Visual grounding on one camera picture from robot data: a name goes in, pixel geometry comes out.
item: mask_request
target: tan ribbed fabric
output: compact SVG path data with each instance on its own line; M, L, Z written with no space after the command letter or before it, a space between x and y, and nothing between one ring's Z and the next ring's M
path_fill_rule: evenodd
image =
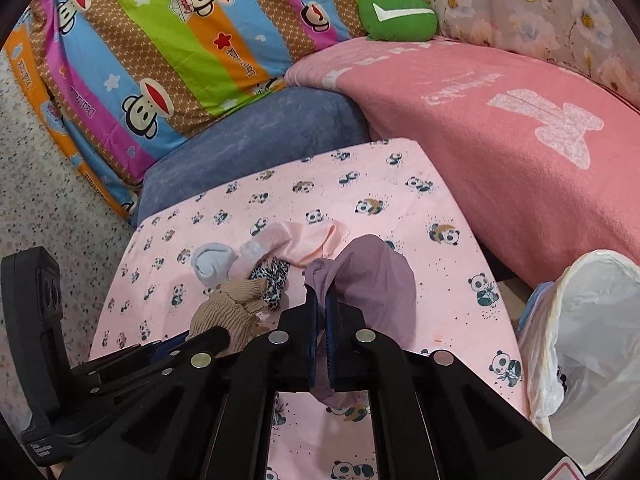
M258 327L260 320L255 314L267 307L262 299L267 285L267 279L261 278L231 280L217 286L191 318L187 339L221 326L229 332L231 342L218 357L242 351L261 332Z

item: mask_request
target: green pillow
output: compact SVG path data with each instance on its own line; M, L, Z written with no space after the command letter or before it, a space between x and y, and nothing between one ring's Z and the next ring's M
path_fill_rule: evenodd
M428 41L438 17L422 0L360 0L362 26L372 40Z

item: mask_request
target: pink towel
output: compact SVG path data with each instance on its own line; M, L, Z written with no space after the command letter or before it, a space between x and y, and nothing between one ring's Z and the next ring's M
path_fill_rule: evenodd
M640 117L588 79L494 48L356 38L286 81L348 95L378 138L417 140L474 233L529 285L601 248L640 263Z

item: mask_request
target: floral curtain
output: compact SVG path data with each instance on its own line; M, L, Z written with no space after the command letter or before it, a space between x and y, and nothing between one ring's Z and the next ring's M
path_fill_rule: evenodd
M640 44L611 0L425 0L444 36L546 60L640 108Z

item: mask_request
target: purple fabric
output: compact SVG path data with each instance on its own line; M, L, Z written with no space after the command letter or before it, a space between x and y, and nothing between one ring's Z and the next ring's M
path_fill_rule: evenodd
M404 256L375 235L352 240L335 260L318 258L305 271L305 285L316 292L324 308L324 298L332 282L338 301L357 306L369 328L394 339L402 348L411 346L415 336L415 278ZM316 399L331 408L344 409L362 402L364 394L335 393L326 374L324 336L318 348Z

